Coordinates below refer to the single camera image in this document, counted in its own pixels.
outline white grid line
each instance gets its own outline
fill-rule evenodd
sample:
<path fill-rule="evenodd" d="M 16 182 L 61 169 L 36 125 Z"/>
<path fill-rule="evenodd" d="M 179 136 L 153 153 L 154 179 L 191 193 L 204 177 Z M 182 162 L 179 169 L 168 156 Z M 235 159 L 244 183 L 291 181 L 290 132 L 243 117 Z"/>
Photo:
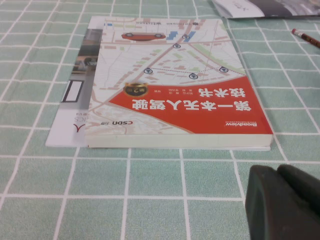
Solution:
<path fill-rule="evenodd" d="M 28 129 L 31 130 L 31 126 L 15 126 L 15 125 L 0 125 L 1 129 Z M 50 127 L 35 127 L 35 130 L 50 130 Z"/>
<path fill-rule="evenodd" d="M 15 3 L 25 3 L 26 1 L 14 1 Z M 49 3 L 49 4 L 52 4 L 53 1 L 45 1 L 45 0 L 33 0 L 34 3 Z M 60 5 L 64 5 L 64 4 L 74 4 L 74 5 L 82 5 L 81 2 L 72 2 L 72 1 L 68 1 L 68 2 L 62 2 L 60 3 Z M 103 3 L 103 2 L 88 2 L 87 5 L 107 5 L 107 6 L 111 6 L 112 4 L 111 3 Z M 116 5 L 121 5 L 121 6 L 132 6 L 132 5 L 135 5 L 135 4 L 129 4 L 129 3 L 120 3 L 120 4 L 116 4 Z M 151 4 L 153 6 L 162 6 L 162 4 Z"/>
<path fill-rule="evenodd" d="M 293 135 L 293 136 L 319 136 L 319 132 L 276 132 L 276 135 Z"/>
<path fill-rule="evenodd" d="M 0 23 L 14 23 L 15 21 L 0 21 Z M 46 21 L 42 20 L 42 21 L 19 21 L 19 23 L 23 23 L 23 24 L 43 24 Z M 74 22 L 69 22 L 69 21 L 48 21 L 47 23 L 49 24 L 71 24 L 74 25 Z"/>
<path fill-rule="evenodd" d="M 264 40 L 252 40 L 252 39 L 237 39 L 238 42 L 247 42 L 247 43 L 265 43 Z M 268 40 L 269 43 L 296 43 L 294 40 Z M 299 42 L 302 45 L 310 44 L 308 42 L 301 41 Z"/>
<path fill-rule="evenodd" d="M 43 102 L 41 101 L 0 101 L 0 104 L 38 104 L 41 105 Z M 60 102 L 46 102 L 46 105 L 60 105 Z"/>
<path fill-rule="evenodd" d="M 255 22 L 255 24 L 256 24 L 257 26 L 259 26 L 256 19 L 254 20 L 254 22 Z M 277 57 L 277 55 L 275 54 L 274 50 L 271 48 L 271 46 L 270 46 L 270 44 L 269 44 L 269 42 L 268 42 L 268 40 L 267 40 L 267 37 L 266 37 L 265 33 L 262 31 L 261 28 L 259 28 L 259 29 L 260 29 L 260 32 L 261 32 L 264 40 L 265 40 L 266 45 L 268 46 L 268 48 L 270 49 L 270 51 L 273 53 L 273 56 L 274 56 L 275 60 L 278 62 L 278 64 L 280 65 L 281 69 L 283 70 L 283 73 L 284 73 L 284 75 L 286 76 L 286 78 L 288 79 L 288 81 L 289 81 L 289 83 L 290 83 L 290 85 L 291 85 L 294 93 L 296 94 L 296 96 L 297 96 L 298 99 L 300 100 L 301 104 L 303 105 L 304 109 L 306 110 L 306 113 L 308 114 L 309 118 L 311 119 L 311 121 L 312 121 L 313 125 L 315 126 L 317 132 L 320 133 L 320 128 L 319 128 L 319 126 L 317 125 L 314 117 L 311 115 L 310 111 L 308 110 L 305 102 L 303 101 L 302 97 L 301 97 L 300 94 L 298 93 L 296 87 L 295 87 L 294 84 L 292 83 L 292 81 L 291 81 L 291 79 L 290 79 L 287 71 L 285 70 L 284 66 L 282 65 L 281 61 L 278 59 L 278 57 Z"/>
<path fill-rule="evenodd" d="M 125 238 L 126 238 L 126 223 L 127 223 L 127 210 L 128 210 L 130 168 L 131 168 L 131 151 L 132 151 L 132 149 L 129 148 L 128 149 L 127 159 L 126 159 L 125 185 L 124 185 L 122 224 L 121 224 L 120 240 L 125 240 Z"/>
<path fill-rule="evenodd" d="M 140 0 L 140 4 L 139 4 L 139 18 L 141 18 L 141 12 L 142 12 L 142 0 Z"/>
<path fill-rule="evenodd" d="M 9 12 L 9 13 L 20 13 L 20 10 L 4 10 L 4 9 L 0 9 L 0 13 L 1 12 Z M 46 13 L 50 13 L 51 11 L 44 11 L 44 10 L 26 10 L 26 13 L 38 13 L 38 14 L 46 14 Z M 80 14 L 80 11 L 54 11 L 55 14 Z M 86 11 L 84 12 L 84 14 L 106 14 L 107 12 L 96 12 L 96 11 Z"/>
<path fill-rule="evenodd" d="M 8 35 L 36 35 L 39 32 L 9 32 Z M 41 33 L 41 35 L 48 35 L 48 36 L 66 36 L 71 35 L 71 33 Z M 73 36 L 81 36 L 84 37 L 84 34 L 74 34 Z"/>
<path fill-rule="evenodd" d="M 51 18 L 51 15 L 53 14 L 54 10 L 58 7 L 59 3 L 60 3 L 60 0 L 57 1 L 56 5 L 55 5 L 55 8 L 52 10 L 51 14 L 50 14 L 49 17 L 47 18 L 48 20 Z M 48 97 L 49 97 L 49 92 L 47 92 L 46 98 L 45 98 L 44 100 L 46 101 L 46 99 L 47 99 Z M 34 120 L 34 123 L 33 123 L 33 125 L 32 125 L 32 128 L 33 128 L 33 129 L 30 130 L 30 132 L 29 132 L 29 134 L 28 134 L 28 136 L 27 136 L 27 138 L 26 138 L 26 140 L 25 140 L 25 142 L 24 142 L 24 144 L 23 144 L 23 147 L 22 147 L 22 149 L 21 149 L 21 151 L 20 151 L 20 154 L 19 154 L 18 157 L 16 158 L 12 175 L 11 175 L 8 183 L 7 183 L 6 186 L 5 186 L 5 189 L 4 189 L 4 191 L 3 191 L 2 198 L 0 199 L 0 211 L 1 211 L 2 206 L 3 206 L 3 204 L 4 204 L 4 201 L 5 201 L 5 198 L 6 198 L 6 194 L 8 194 L 9 188 L 10 188 L 11 184 L 13 183 L 13 181 L 14 181 L 14 179 L 15 179 L 15 176 L 17 175 L 21 157 L 23 156 L 23 154 L 25 153 L 25 151 L 26 151 L 26 149 L 27 149 L 27 145 L 28 145 L 28 143 L 29 143 L 29 141 L 30 141 L 30 139 L 31 139 L 31 136 L 32 136 L 33 132 L 34 132 L 34 128 L 35 128 L 36 125 L 38 124 L 38 121 L 39 121 L 39 119 L 40 119 L 40 115 L 41 115 L 43 109 L 44 109 L 44 104 L 41 105 L 40 110 L 39 110 L 39 112 L 38 112 L 38 114 L 37 114 L 37 116 L 36 116 L 36 118 L 35 118 L 35 120 Z"/>
<path fill-rule="evenodd" d="M 283 71 L 281 68 L 268 68 L 268 67 L 251 67 L 251 68 L 245 68 L 245 70 Z M 317 70 L 290 69 L 290 68 L 284 68 L 284 70 L 293 71 L 293 72 L 318 72 Z"/>
<path fill-rule="evenodd" d="M 65 199 L 64 195 L 53 194 L 19 194 L 10 193 L 6 198 L 28 198 L 28 199 Z M 183 200 L 183 196 L 144 196 L 144 195 L 128 195 L 128 199 L 139 200 Z M 66 199 L 125 199 L 123 195 L 68 195 Z M 224 202 L 241 202 L 240 197 L 203 197 L 203 196 L 189 196 L 188 201 L 224 201 Z"/>
<path fill-rule="evenodd" d="M 9 79 L 0 79 L 0 81 L 2 82 L 8 82 L 10 81 Z M 37 79 L 23 79 L 23 80 L 19 80 L 19 79 L 14 79 L 12 80 L 13 82 L 17 82 L 17 83 L 45 83 L 45 84 L 49 84 L 51 81 L 47 81 L 47 80 L 37 80 Z M 56 81 L 54 84 L 67 84 L 68 82 L 66 81 Z"/>
<path fill-rule="evenodd" d="M 112 3 L 94 3 L 94 2 L 90 2 L 88 3 L 88 5 L 99 5 L 99 6 L 112 6 Z M 120 3 L 120 4 L 115 4 L 115 5 L 118 5 L 118 6 L 138 6 L 138 4 L 130 4 L 130 3 Z M 149 6 L 163 6 L 163 4 L 148 4 Z M 170 6 L 174 6 L 174 7 L 181 7 L 181 5 L 179 4 L 170 4 Z M 20 12 L 19 10 L 10 10 L 8 9 L 8 11 L 10 12 Z M 26 12 L 36 12 L 36 13 L 49 13 L 50 11 L 49 10 L 27 10 Z M 80 14 L 81 12 L 80 11 L 60 11 L 60 10 L 56 10 L 55 11 L 56 13 L 63 13 L 63 14 Z M 84 11 L 83 13 L 87 14 L 87 13 L 97 13 L 97 12 L 90 12 L 90 11 Z M 207 14 L 207 16 L 217 16 L 216 14 Z"/>
<path fill-rule="evenodd" d="M 111 5 L 110 14 L 109 14 L 110 17 L 112 16 L 112 13 L 114 12 L 115 3 L 116 3 L 116 0 L 113 0 L 112 5 Z"/>
<path fill-rule="evenodd" d="M 267 31 L 275 31 L 275 32 L 284 32 L 287 29 L 271 29 L 271 28 L 267 28 L 267 27 L 255 27 L 255 26 L 250 26 L 250 27 L 233 27 L 233 28 L 229 28 L 231 30 L 267 30 Z M 317 30 L 304 30 L 304 29 L 299 29 L 302 32 L 316 32 Z"/>
<path fill-rule="evenodd" d="M 30 48 L 30 45 L 0 45 L 0 48 Z M 33 46 L 33 49 L 63 49 L 64 46 Z M 69 47 L 68 50 L 79 50 L 79 47 Z"/>
<path fill-rule="evenodd" d="M 15 159 L 18 156 L 16 155 L 0 155 L 0 161 L 1 159 Z M 22 156 L 22 159 L 70 159 L 72 160 L 72 156 Z M 77 159 L 84 159 L 84 160 L 101 160 L 101 161 L 109 161 L 109 160 L 128 160 L 127 158 L 123 157 L 77 157 Z M 179 158 L 131 158 L 131 161 L 176 161 L 180 162 L 181 160 Z M 185 158 L 183 160 L 184 162 L 226 162 L 226 163 L 233 163 L 236 161 L 237 163 L 257 163 L 257 164 L 286 164 L 287 161 L 285 160 L 266 160 L 266 159 L 260 159 L 260 160 L 251 160 L 251 159 L 199 159 L 199 158 Z M 290 160 L 289 161 L 292 164 L 315 164 L 320 165 L 320 161 L 304 161 L 304 160 Z"/>
<path fill-rule="evenodd" d="M 304 107 L 265 107 L 265 110 L 305 110 Z M 320 110 L 320 107 L 308 107 L 309 110 Z"/>
<path fill-rule="evenodd" d="M 199 17 L 198 17 L 198 9 L 197 9 L 195 0 L 192 0 L 192 4 L 193 4 L 193 7 L 194 7 L 194 11 L 195 11 L 195 19 L 198 20 L 199 19 Z"/>
<path fill-rule="evenodd" d="M 315 26 L 316 31 L 320 34 L 320 31 L 319 31 L 319 28 L 318 28 L 317 24 L 315 22 L 313 22 L 313 24 Z"/>
<path fill-rule="evenodd" d="M 136 17 L 138 17 L 139 16 L 139 14 L 138 13 L 126 13 L 126 14 L 124 14 L 124 13 L 112 13 L 112 15 L 113 16 L 119 16 L 119 17 L 125 17 L 125 18 L 136 18 Z"/>
<path fill-rule="evenodd" d="M 8 64 L 17 64 L 20 63 L 21 61 L 19 60 L 0 60 L 0 63 L 8 63 Z M 59 63 L 57 62 L 49 62 L 49 61 L 24 61 L 24 64 L 47 64 L 47 65 L 59 65 Z M 69 63 L 63 63 L 63 66 L 70 66 L 73 67 L 73 64 L 69 64 Z"/>
<path fill-rule="evenodd" d="M 60 226 L 61 226 L 62 219 L 64 217 L 64 212 L 65 212 L 65 208 L 66 208 L 66 204 L 67 204 L 67 198 L 68 198 L 69 190 L 70 190 L 70 187 L 71 187 L 72 178 L 74 176 L 75 169 L 76 169 L 76 160 L 77 160 L 77 156 L 79 154 L 79 150 L 80 150 L 80 148 L 77 147 L 76 151 L 74 153 L 73 159 L 72 159 L 70 174 L 69 174 L 68 181 L 66 183 L 66 187 L 65 187 L 65 190 L 64 190 L 59 216 L 58 216 L 58 219 L 56 221 L 53 240 L 57 240 L 58 239 Z"/>
<path fill-rule="evenodd" d="M 255 55 L 262 55 L 262 56 L 273 56 L 274 54 L 276 55 L 282 55 L 282 56 L 305 56 L 306 54 L 303 53 L 283 53 L 283 52 L 275 52 L 273 53 L 262 53 L 262 52 L 254 52 L 254 51 L 243 51 L 242 54 L 255 54 Z M 309 54 L 309 56 L 312 57 L 318 57 L 319 54 Z"/>
<path fill-rule="evenodd" d="M 257 89 L 291 89 L 291 86 L 256 86 Z M 296 86 L 296 89 L 314 89 L 314 90 L 320 90 L 320 87 L 314 87 L 314 86 Z"/>
<path fill-rule="evenodd" d="M 245 206 L 246 205 L 246 195 L 245 195 L 244 188 L 242 187 L 242 183 L 241 183 L 241 179 L 240 179 L 240 175 L 239 175 L 239 170 L 238 170 L 238 164 L 237 164 L 233 150 L 230 150 L 230 155 L 231 155 L 231 158 L 233 159 L 234 174 L 236 177 L 236 181 L 238 183 L 242 203 L 243 203 L 243 206 Z"/>
<path fill-rule="evenodd" d="M 232 30 L 230 29 L 230 22 L 229 22 L 229 20 L 227 19 L 226 22 L 227 22 L 227 26 L 228 26 L 228 28 L 229 28 L 229 31 L 230 31 L 232 37 L 235 38 Z M 235 40 L 234 42 L 235 42 L 235 44 L 236 44 L 236 47 L 237 47 L 237 48 L 239 49 L 239 51 L 240 51 L 240 47 L 239 47 L 239 44 L 238 44 L 237 40 Z M 245 61 L 245 59 L 244 59 L 241 51 L 240 51 L 239 55 L 240 55 L 240 58 L 241 58 L 241 60 L 242 60 L 243 66 L 247 69 L 247 64 L 246 64 L 246 61 Z M 262 106 L 262 104 L 261 104 L 261 98 L 260 98 L 260 96 L 259 96 L 259 94 L 258 94 L 258 92 L 257 92 L 256 86 L 255 86 L 255 84 L 254 84 L 254 81 L 253 81 L 252 76 L 251 76 L 251 74 L 250 74 L 249 71 L 247 71 L 247 76 L 248 76 L 248 78 L 249 78 L 249 80 L 250 80 L 250 82 L 251 82 L 251 85 L 252 85 L 252 88 L 253 88 L 253 90 L 254 90 L 254 92 L 255 92 L 255 95 L 256 95 L 256 97 L 258 98 L 258 101 L 259 101 L 260 105 Z M 267 119 L 267 122 L 269 123 L 269 125 L 270 125 L 270 127 L 271 127 L 272 132 L 274 132 L 274 129 L 273 129 L 273 127 L 272 127 L 272 124 L 271 124 L 271 122 L 270 122 L 270 119 L 268 118 L 268 115 L 266 114 L 266 111 L 265 111 L 263 108 L 262 108 L 262 110 L 263 110 L 263 113 L 264 113 L 264 115 L 265 115 L 265 118 Z M 279 142 L 279 140 L 278 140 L 278 138 L 277 138 L 276 135 L 274 135 L 274 140 L 275 140 L 276 145 L 277 145 L 278 148 L 279 148 L 279 151 L 280 151 L 283 159 L 284 159 L 286 162 L 289 162 L 288 159 L 287 159 L 287 157 L 286 157 L 286 155 L 285 155 L 285 153 L 284 153 L 284 150 L 282 149 L 282 147 L 281 147 L 281 145 L 280 145 L 280 142 Z"/>
<path fill-rule="evenodd" d="M 184 208 L 184 220 L 186 229 L 186 239 L 191 240 L 191 229 L 190 229 L 190 219 L 189 219 L 189 207 L 187 200 L 187 186 L 186 186 L 186 173 L 185 173 L 185 163 L 184 155 L 182 149 L 179 149 L 180 156 L 180 168 L 181 168 L 181 181 L 182 181 L 182 194 L 183 194 L 183 208 Z"/>
<path fill-rule="evenodd" d="M 167 14 L 167 18 L 170 18 L 170 12 L 169 12 L 169 0 L 165 0 L 166 2 L 166 14 Z"/>
<path fill-rule="evenodd" d="M 15 27 L 16 23 L 20 20 L 20 18 L 22 17 L 22 15 L 26 12 L 27 8 L 30 6 L 30 4 L 32 3 L 33 0 L 30 0 L 28 2 L 28 4 L 24 7 L 24 9 L 22 11 L 18 11 L 20 13 L 20 15 L 17 17 L 17 19 L 13 22 L 13 24 L 10 26 L 10 28 L 7 30 L 7 32 L 4 34 L 4 36 L 2 36 L 2 38 L 0 39 L 0 44 L 1 42 L 5 39 L 5 37 L 8 35 L 9 32 L 11 32 L 11 30 Z"/>

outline map pin icon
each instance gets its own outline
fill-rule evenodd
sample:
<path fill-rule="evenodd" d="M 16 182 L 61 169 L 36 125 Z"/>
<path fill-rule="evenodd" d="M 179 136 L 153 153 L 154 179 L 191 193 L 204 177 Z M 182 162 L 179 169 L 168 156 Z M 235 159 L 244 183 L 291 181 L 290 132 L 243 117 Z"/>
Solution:
<path fill-rule="evenodd" d="M 198 78 L 198 75 L 196 75 L 196 74 L 194 74 L 194 73 L 191 73 L 191 74 L 189 75 L 189 78 L 191 78 L 191 79 L 197 79 L 197 78 Z"/>
<path fill-rule="evenodd" d="M 219 70 L 220 70 L 220 72 L 222 72 L 222 73 L 227 73 L 227 72 L 229 72 L 229 69 L 226 68 L 226 67 L 224 67 L 224 66 L 220 67 Z"/>
<path fill-rule="evenodd" d="M 144 73 L 145 74 L 152 74 L 154 71 L 152 71 L 149 67 L 147 67 L 145 70 L 144 70 Z"/>
<path fill-rule="evenodd" d="M 174 44 L 173 47 L 174 47 L 175 49 L 181 48 L 181 46 L 180 46 L 178 43 Z"/>

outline table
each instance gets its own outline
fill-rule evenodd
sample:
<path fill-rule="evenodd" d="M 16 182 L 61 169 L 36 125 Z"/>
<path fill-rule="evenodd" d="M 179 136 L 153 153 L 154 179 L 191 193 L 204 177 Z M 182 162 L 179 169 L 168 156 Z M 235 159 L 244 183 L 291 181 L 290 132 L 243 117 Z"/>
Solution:
<path fill-rule="evenodd" d="M 244 240 L 249 169 L 320 178 L 320 19 L 226 20 L 271 151 L 51 148 L 91 16 L 219 18 L 210 0 L 0 0 L 0 239 Z"/>

